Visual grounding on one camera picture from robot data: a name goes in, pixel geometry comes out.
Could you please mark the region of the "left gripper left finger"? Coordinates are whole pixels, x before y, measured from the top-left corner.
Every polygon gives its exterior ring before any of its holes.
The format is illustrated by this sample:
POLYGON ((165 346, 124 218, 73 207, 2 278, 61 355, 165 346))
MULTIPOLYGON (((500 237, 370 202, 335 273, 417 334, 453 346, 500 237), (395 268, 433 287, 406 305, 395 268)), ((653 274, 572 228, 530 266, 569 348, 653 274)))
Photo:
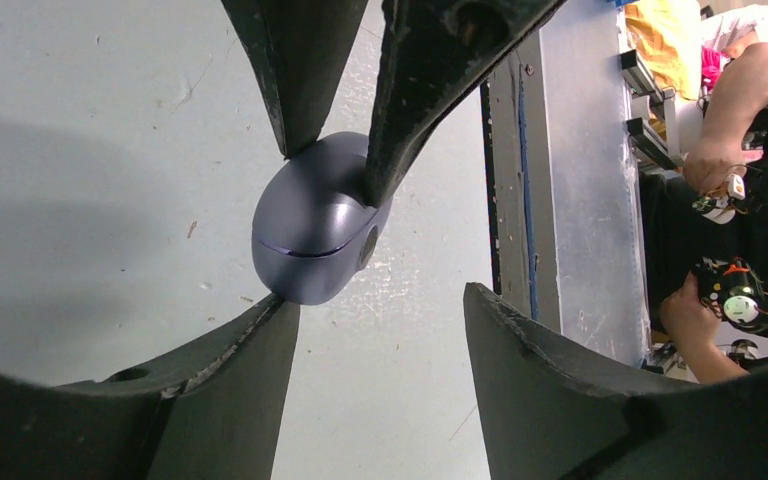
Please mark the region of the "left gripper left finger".
POLYGON ((267 479, 300 309, 268 296, 101 382, 0 374, 0 479, 267 479))

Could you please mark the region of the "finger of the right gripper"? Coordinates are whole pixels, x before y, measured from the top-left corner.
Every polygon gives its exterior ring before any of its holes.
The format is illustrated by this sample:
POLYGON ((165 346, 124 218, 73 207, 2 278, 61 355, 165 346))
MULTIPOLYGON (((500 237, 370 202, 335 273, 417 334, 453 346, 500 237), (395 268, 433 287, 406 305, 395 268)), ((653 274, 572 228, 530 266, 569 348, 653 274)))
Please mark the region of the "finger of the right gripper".
POLYGON ((366 201, 380 206, 442 120, 562 0, 385 1, 365 168, 366 201))
POLYGON ((314 143, 330 113, 364 0, 223 0, 281 154, 314 143))

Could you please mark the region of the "operator left forearm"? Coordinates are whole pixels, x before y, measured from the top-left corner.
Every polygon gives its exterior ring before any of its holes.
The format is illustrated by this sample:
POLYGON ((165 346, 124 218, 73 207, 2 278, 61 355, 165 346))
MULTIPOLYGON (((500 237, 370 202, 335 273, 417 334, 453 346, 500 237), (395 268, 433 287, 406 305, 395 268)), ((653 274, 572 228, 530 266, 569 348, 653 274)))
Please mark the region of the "operator left forearm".
POLYGON ((731 62, 715 86, 694 151, 740 151, 758 113, 768 107, 768 43, 755 43, 731 62))

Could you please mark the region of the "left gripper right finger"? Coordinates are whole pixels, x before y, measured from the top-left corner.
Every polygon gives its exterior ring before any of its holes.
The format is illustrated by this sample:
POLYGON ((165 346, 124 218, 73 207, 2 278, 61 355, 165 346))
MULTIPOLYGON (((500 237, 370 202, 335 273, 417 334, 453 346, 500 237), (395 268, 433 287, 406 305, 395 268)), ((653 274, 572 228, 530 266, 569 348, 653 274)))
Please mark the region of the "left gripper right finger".
POLYGON ((697 385, 630 367, 463 293, 495 479, 768 479, 768 368, 697 385))

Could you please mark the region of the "operator right hand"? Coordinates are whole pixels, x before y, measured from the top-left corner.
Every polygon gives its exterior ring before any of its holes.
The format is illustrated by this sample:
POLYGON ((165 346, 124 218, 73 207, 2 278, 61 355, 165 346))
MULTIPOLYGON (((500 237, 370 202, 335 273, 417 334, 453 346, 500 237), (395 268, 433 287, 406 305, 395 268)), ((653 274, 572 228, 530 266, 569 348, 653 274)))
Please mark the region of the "operator right hand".
POLYGON ((715 347, 721 320, 699 299, 697 277, 689 272, 679 289, 660 305, 659 319, 685 359, 715 347))

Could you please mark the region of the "operator left hand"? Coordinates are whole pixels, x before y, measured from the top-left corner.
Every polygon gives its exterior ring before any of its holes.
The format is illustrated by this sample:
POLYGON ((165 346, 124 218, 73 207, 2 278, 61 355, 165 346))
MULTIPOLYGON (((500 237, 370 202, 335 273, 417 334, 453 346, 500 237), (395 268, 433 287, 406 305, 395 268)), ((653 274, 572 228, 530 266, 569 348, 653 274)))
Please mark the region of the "operator left hand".
POLYGON ((729 175, 744 175, 746 165, 740 139, 701 139, 687 154, 682 172, 694 190, 706 194, 720 188, 729 175))

